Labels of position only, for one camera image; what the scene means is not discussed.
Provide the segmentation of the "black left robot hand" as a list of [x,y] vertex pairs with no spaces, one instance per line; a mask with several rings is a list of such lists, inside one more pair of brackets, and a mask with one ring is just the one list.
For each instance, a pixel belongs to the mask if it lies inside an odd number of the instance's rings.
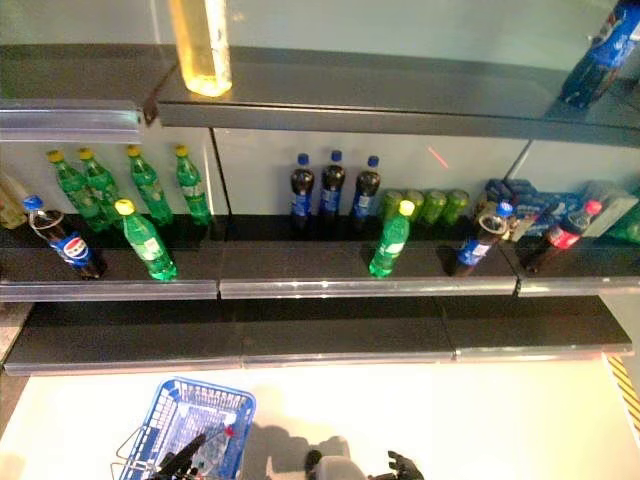
[[191,459],[197,450],[206,441],[204,433],[196,436],[190,443],[183,447],[177,454],[167,454],[168,460],[162,463],[162,467],[157,472],[160,479],[173,479],[178,474],[186,474]]

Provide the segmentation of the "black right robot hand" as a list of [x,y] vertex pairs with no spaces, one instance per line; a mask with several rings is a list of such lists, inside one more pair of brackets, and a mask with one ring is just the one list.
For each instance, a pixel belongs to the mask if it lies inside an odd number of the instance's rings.
[[398,480],[424,480],[423,474],[419,471],[415,463],[395,451],[388,451],[389,468],[394,472]]

